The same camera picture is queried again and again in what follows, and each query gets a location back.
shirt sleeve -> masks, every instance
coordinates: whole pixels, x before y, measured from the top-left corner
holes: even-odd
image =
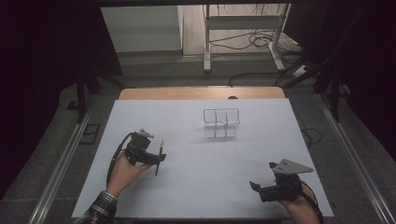
[[[74,224],[96,224],[107,223],[115,215],[117,211],[117,198],[106,192],[102,191],[96,198],[91,207],[84,213],[84,215],[76,219]]]

hand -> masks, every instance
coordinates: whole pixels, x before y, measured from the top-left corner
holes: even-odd
[[[111,172],[106,191],[118,198],[125,188],[133,184],[140,174],[147,171],[150,167],[151,165],[148,164],[133,166],[122,151]]]
[[[303,191],[312,200],[315,200],[312,191],[305,185]],[[319,219],[311,204],[302,196],[299,196],[294,202],[279,201],[288,211],[290,218],[297,224],[317,224]]]

table leg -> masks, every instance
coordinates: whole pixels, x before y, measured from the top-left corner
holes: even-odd
[[[206,5],[205,16],[205,51],[204,51],[204,72],[210,72],[210,43],[209,43],[209,5]]]
[[[286,13],[288,12],[289,5],[290,4],[286,4],[285,7],[283,8],[283,11],[280,14],[279,22],[277,24],[277,28],[274,34],[274,40],[268,45],[268,48],[270,49],[271,55],[273,56],[278,71],[285,70],[285,66],[283,65],[282,60],[280,59],[277,51],[277,43],[279,42],[279,37],[283,30],[283,24],[285,23]]]

floor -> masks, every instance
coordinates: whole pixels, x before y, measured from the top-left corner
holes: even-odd
[[[226,10],[228,13],[233,12],[228,6]],[[127,87],[150,88],[229,86],[231,78],[234,86],[272,86],[279,77],[272,58],[268,54],[251,54],[250,52],[249,54],[227,55],[223,53],[225,51],[219,51],[219,55],[212,58],[212,71],[209,74],[203,71],[203,59],[199,55],[195,57],[167,55],[166,53],[122,54],[120,63],[124,77],[115,77],[115,79]],[[194,54],[199,53],[191,50],[191,55]],[[70,163],[65,167],[64,175],[60,175],[59,186],[55,186],[53,200],[48,200],[49,204],[45,206],[46,210],[43,211],[43,217],[40,219],[41,223],[71,223],[73,220],[71,213],[90,170],[111,108],[121,91],[121,87],[114,82],[101,77],[98,81],[102,88],[100,93],[96,95],[87,93],[88,106],[91,109],[87,124],[92,127],[99,125],[97,138],[83,134],[78,139],[80,144],[77,145]],[[311,138],[308,150],[335,214],[334,218],[326,219],[325,223],[392,223],[381,220],[375,211],[370,193],[359,177],[361,170],[354,168],[337,131],[326,117],[326,107],[323,107],[321,98],[312,90],[314,81],[315,78],[312,77],[284,91],[294,106],[295,115],[302,130],[319,131],[319,133],[308,131]],[[60,95],[60,105],[52,123],[37,145],[33,156],[0,202],[2,223],[31,223],[32,214],[36,211],[42,195],[46,193],[46,186],[52,172],[70,144],[70,140],[75,136],[78,113],[75,110],[67,110],[67,106],[70,101],[76,100],[76,86],[70,86]],[[339,106],[340,124],[343,130],[359,160],[363,163],[364,169],[367,170],[379,189],[380,195],[385,199],[390,213],[396,216],[395,161],[353,114],[347,105],[346,98],[340,99]]]

white table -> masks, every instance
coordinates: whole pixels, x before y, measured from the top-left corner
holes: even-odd
[[[235,138],[204,138],[204,109],[238,108]],[[288,99],[116,101],[72,217],[80,217],[106,188],[112,155],[123,137],[144,128],[154,134],[148,152],[158,153],[157,176],[143,173],[120,196],[116,217],[149,219],[283,219],[277,202],[262,203],[249,181],[273,186],[268,162],[282,159],[314,167]],[[333,217],[316,171],[301,174]]]

